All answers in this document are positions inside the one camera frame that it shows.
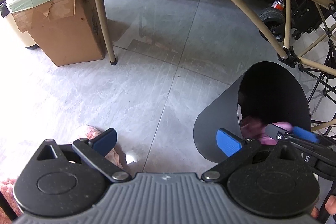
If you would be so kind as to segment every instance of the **cardboard box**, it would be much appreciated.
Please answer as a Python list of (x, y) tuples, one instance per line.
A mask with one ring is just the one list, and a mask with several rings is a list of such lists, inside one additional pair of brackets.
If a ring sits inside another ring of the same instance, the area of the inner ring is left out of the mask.
[(56, 66), (104, 59), (95, 0), (51, 0), (13, 16)]

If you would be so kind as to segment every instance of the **tile grout line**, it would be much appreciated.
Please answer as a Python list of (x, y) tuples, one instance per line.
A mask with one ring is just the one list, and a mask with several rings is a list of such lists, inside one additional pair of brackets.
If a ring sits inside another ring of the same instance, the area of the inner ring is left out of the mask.
[(165, 62), (165, 63), (167, 63), (167, 64), (169, 64), (169, 65), (176, 66), (177, 68), (181, 68), (181, 69), (185, 69), (185, 70), (188, 70), (188, 71), (192, 71), (192, 72), (197, 73), (197, 74), (199, 74), (199, 75), (203, 75), (203, 76), (205, 76), (205, 77), (208, 77), (208, 78), (210, 78), (210, 79), (212, 79), (212, 80), (221, 82), (221, 83), (223, 83), (223, 84), (225, 84), (225, 85), (232, 85), (232, 84), (229, 84), (229, 83), (222, 82), (222, 81), (220, 81), (220, 80), (218, 80), (218, 79), (212, 78), (212, 77), (210, 77), (210, 76), (208, 76), (208, 75), (202, 74), (202, 73), (200, 73), (200, 72), (197, 72), (197, 71), (194, 71), (194, 70), (191, 70), (191, 69), (187, 69), (187, 68), (181, 67), (181, 66), (179, 66), (179, 65), (175, 65), (175, 64), (169, 63), (169, 62), (167, 62), (167, 61), (163, 61), (163, 60), (161, 60), (161, 59), (152, 57), (152, 56), (147, 55), (147, 54), (143, 54), (143, 53), (135, 52), (135, 51), (129, 50), (129, 49), (127, 49), (127, 48), (122, 48), (122, 47), (115, 46), (115, 45), (113, 45), (113, 47), (117, 47), (117, 48), (123, 49), (123, 50), (125, 50), (125, 51), (134, 52), (134, 53), (136, 53), (136, 54), (140, 54), (140, 55), (143, 55), (143, 56), (147, 56), (147, 57), (153, 58), (153, 59), (155, 59), (155, 60), (158, 60), (158, 61), (161, 61), (161, 62)]
[(170, 88), (169, 88), (169, 91), (168, 91), (168, 94), (167, 94), (167, 98), (165, 100), (165, 104), (163, 106), (163, 109), (162, 109), (162, 112), (161, 112), (161, 116), (160, 116), (160, 119), (159, 119), (159, 122), (157, 123), (157, 127), (155, 129), (155, 133), (154, 133), (154, 137), (153, 137), (153, 140), (152, 140), (152, 143), (151, 143), (151, 146), (149, 147), (149, 150), (148, 150), (148, 154), (147, 154), (147, 157), (146, 157), (146, 160), (145, 160), (145, 163), (143, 165), (143, 168), (142, 168), (142, 172), (144, 171), (145, 167), (146, 167), (146, 163), (147, 163), (147, 160), (148, 160), (148, 157), (149, 157), (149, 154), (151, 152), (151, 149), (152, 149), (152, 145), (154, 143), (154, 139), (155, 139), (155, 136), (156, 136), (156, 133), (158, 131), (158, 128), (159, 128), (159, 124), (161, 122), (161, 119), (162, 119), (162, 115), (163, 115), (163, 111), (165, 110), (165, 107), (166, 107), (166, 103), (167, 103), (167, 100), (168, 100), (168, 97), (169, 97), (169, 94), (170, 94), (170, 91), (171, 91), (171, 88), (173, 86), (173, 83), (174, 83), (174, 79), (175, 79), (175, 76), (176, 76), (176, 73), (177, 73), (177, 70), (178, 70), (179, 67), (176, 66), (176, 70), (175, 70), (175, 73), (174, 73), (174, 76), (173, 76), (173, 80), (171, 82), (171, 85), (170, 85)]
[(195, 9), (195, 13), (194, 13), (194, 17), (193, 17), (193, 20), (191, 21), (190, 29), (189, 29), (187, 38), (186, 38), (186, 40), (185, 40), (185, 43), (184, 43), (184, 46), (183, 46), (183, 49), (182, 49), (180, 59), (179, 59), (179, 61), (178, 61), (178, 63), (177, 63), (177, 66), (178, 66), (178, 67), (180, 67), (180, 62), (181, 62), (181, 59), (182, 59), (182, 55), (183, 55), (185, 46), (187, 45), (187, 41), (188, 41), (188, 38), (189, 38), (189, 34), (190, 34), (191, 28), (192, 28), (192, 26), (193, 26), (194, 19), (195, 19), (195, 16), (196, 16), (196, 13), (197, 13), (197, 9), (198, 9), (198, 6), (199, 6), (200, 2), (201, 2), (201, 0), (198, 0), (197, 7), (196, 7), (196, 9)]

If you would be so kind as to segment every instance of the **blue gripper pad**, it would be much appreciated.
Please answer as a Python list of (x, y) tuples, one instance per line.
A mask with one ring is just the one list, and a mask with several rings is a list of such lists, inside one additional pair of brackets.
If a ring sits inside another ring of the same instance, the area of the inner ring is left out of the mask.
[(305, 129), (302, 129), (300, 127), (293, 127), (292, 130), (293, 135), (296, 137), (299, 137), (301, 139), (313, 142), (313, 143), (318, 143), (319, 139), (318, 136), (315, 133), (311, 133)]
[(244, 140), (224, 128), (221, 128), (217, 131), (216, 141), (217, 146), (228, 157), (239, 151), (245, 143)]
[(115, 147), (116, 143), (117, 132), (113, 128), (107, 129), (89, 142), (91, 148), (103, 157)]

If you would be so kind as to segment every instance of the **chair leg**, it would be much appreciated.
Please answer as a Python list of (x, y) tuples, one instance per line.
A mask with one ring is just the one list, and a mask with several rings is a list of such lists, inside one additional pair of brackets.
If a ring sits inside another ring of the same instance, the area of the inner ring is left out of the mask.
[(101, 26), (101, 31), (103, 33), (107, 53), (109, 55), (110, 63), (111, 65), (116, 65), (117, 64), (117, 59), (114, 54), (113, 50), (113, 45), (110, 40), (110, 34), (109, 34), (109, 28), (107, 24), (107, 18), (106, 18), (106, 11), (105, 11), (105, 5), (104, 5), (104, 0), (95, 0), (96, 6), (97, 6), (97, 13), (98, 13), (98, 18)]

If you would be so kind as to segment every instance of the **spray can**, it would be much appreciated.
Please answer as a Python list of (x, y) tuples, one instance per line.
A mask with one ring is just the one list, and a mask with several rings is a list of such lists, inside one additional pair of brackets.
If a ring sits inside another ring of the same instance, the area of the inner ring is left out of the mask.
[(285, 8), (285, 3), (283, 0), (275, 0), (271, 7), (282, 11)]

